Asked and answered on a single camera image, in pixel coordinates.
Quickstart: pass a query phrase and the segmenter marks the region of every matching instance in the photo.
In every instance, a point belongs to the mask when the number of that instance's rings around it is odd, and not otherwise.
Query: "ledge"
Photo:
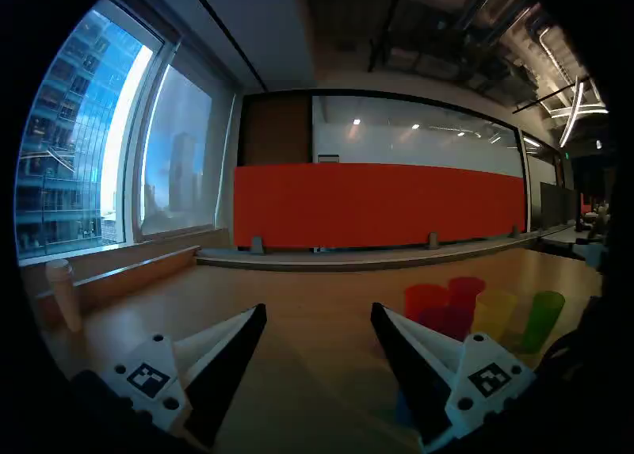
[[[198,265],[260,271],[297,271],[302,273],[330,273],[341,271],[373,271],[439,264],[474,258],[512,247],[530,246],[538,238],[556,233],[567,225],[546,231],[523,233],[518,238],[492,238],[442,246],[436,250],[425,248],[403,250],[375,250],[337,253],[272,253],[252,254],[246,251],[205,248],[196,255]]]

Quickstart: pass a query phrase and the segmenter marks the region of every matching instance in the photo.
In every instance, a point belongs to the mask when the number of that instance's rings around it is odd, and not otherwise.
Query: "red partition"
[[[398,246],[525,228],[519,177],[432,166],[318,163],[235,169],[234,236],[250,246]]]

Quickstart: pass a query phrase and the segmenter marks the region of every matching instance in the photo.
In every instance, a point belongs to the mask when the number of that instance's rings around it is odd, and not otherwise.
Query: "yellow plastic cup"
[[[498,289],[485,289],[475,299],[471,332],[484,332],[500,341],[513,314],[515,294]]]

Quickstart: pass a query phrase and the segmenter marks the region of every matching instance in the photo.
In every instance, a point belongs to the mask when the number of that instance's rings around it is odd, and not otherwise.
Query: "table surface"
[[[184,338],[256,303],[268,323],[219,431],[214,452],[418,452],[417,434],[395,422],[397,383],[370,323],[373,302],[403,311],[413,284],[477,276],[514,292],[502,340],[513,349],[533,295],[566,305],[547,346],[576,328],[601,276],[576,261],[512,249],[441,265],[365,273],[275,273],[194,266],[89,316],[81,334],[44,334],[72,376],[103,369],[152,334]],[[539,357],[523,358],[534,366]]]

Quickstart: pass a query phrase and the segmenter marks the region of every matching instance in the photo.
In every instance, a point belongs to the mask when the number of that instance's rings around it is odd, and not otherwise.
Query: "ceiling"
[[[245,92],[263,91],[200,0],[160,1],[202,38]],[[373,47],[379,51],[376,70],[450,82],[509,110],[586,76],[561,29],[535,0],[398,0],[385,40],[392,0],[206,1],[267,90],[319,85],[315,50],[323,46],[338,56],[354,55],[349,62],[364,73]],[[586,81],[584,105],[601,103],[592,84]],[[572,105],[573,89],[533,108],[557,139],[568,118],[553,118],[552,111]],[[580,114],[579,124],[591,117]]]
[[[318,44],[354,53],[372,43],[381,48],[375,69],[453,82],[506,107],[535,101],[587,75],[536,0],[398,0],[384,43],[391,0],[307,3]],[[567,117],[551,118],[551,111],[571,106],[573,97],[571,87],[542,104],[545,124],[556,135]],[[582,103],[601,103],[590,82]]]

